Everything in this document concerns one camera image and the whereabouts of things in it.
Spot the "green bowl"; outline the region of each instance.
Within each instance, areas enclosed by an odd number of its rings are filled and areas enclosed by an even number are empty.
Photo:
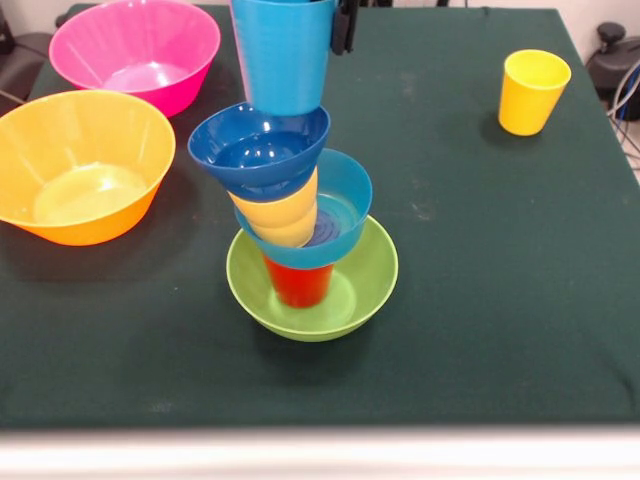
[[[262,253],[243,230],[227,254],[227,280],[242,308],[272,332],[302,342],[324,342],[352,332],[384,305],[397,279],[393,240],[371,216],[355,248],[335,264],[327,296],[310,308],[292,308],[278,300]]]

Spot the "pink bowl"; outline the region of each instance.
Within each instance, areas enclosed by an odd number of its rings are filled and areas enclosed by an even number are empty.
[[[218,24],[176,0],[117,0],[74,16],[49,46],[78,88],[130,93],[167,117],[195,100],[220,47]]]

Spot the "dark blue bowl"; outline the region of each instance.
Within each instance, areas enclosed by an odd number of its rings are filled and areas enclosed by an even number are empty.
[[[267,202],[298,191],[313,173],[331,119],[318,107],[274,116],[240,103],[207,118],[191,133],[189,153],[231,193]]]

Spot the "orange bowl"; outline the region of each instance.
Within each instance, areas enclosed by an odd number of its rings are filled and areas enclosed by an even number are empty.
[[[133,228],[175,154],[155,107],[86,90],[27,103],[0,118],[0,220],[63,245],[93,245]]]

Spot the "green felt surface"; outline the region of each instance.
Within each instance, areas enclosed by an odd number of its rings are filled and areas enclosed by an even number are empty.
[[[222,48],[142,223],[77,249],[0,227],[2,426],[640,419],[640,192],[556,12],[362,9],[329,67],[328,146],[367,167],[400,276],[362,328],[302,344],[235,302],[231,202],[185,148],[243,99],[228,9],[206,9]],[[524,47],[573,78],[516,138],[496,109]],[[65,88],[47,66],[34,95]]]

